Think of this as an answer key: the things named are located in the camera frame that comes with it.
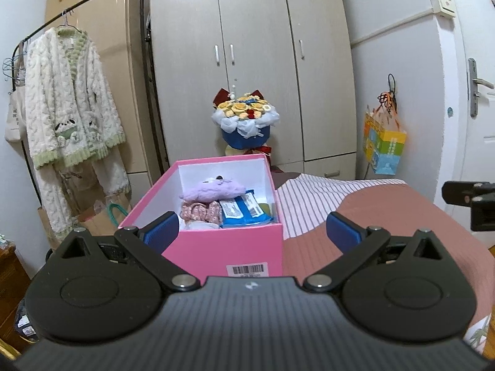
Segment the ribbed black surface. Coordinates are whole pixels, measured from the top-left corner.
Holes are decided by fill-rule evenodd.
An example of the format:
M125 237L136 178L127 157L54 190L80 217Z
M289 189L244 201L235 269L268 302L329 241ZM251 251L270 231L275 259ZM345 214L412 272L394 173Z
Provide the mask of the ribbed black surface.
M420 347L377 340L330 296L305 293L292 278L210 277L201 290L171 296L132 336L95 347L41 341L15 364L21 371L474 371L486 361L461 340Z

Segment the white door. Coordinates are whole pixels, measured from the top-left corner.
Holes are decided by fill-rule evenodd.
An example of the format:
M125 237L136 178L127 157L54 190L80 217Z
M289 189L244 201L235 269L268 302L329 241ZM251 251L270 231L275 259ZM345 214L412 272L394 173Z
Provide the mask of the white door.
M268 145L272 163L303 160L303 137L286 0L219 0L229 83L236 95L256 89L280 113Z
M495 83L495 7L491 0L454 0L457 5L466 62L474 58L478 78ZM478 115L468 114L466 152L461 179L495 182L495 92L479 85ZM469 208L455 207L452 216L470 228ZM473 233L487 247L495 232Z
M287 0L299 74L304 160L356 151L351 45L342 0Z
M213 99L228 89L218 0L151 0L158 101L170 164L223 156L210 119Z

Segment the blue gripper pad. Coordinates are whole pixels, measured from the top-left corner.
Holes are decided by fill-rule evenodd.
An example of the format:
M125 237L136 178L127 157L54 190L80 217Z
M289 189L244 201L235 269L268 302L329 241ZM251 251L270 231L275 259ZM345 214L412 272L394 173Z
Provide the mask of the blue gripper pad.
M327 216L327 236L343 254L366 237L366 230L337 212Z
M163 253L179 234L179 217L168 211L143 227L138 237L158 254Z

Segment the purple plush toy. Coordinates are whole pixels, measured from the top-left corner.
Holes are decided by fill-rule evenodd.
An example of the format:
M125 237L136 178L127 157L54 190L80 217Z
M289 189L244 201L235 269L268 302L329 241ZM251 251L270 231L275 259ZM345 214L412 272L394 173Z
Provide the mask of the purple plush toy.
M246 188L233 180L208 180L184 191L180 196L186 202L201 202L209 204L221 199L235 198L246 193Z

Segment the wooden floor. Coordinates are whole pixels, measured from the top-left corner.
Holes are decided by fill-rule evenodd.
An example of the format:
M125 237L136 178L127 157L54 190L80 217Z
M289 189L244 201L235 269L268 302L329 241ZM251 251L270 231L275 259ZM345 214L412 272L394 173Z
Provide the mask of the wooden floor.
M490 252L495 257L495 246L490 248ZM488 328L487 342L484 345L483 355L490 360L495 360L495 306L492 310L492 319Z

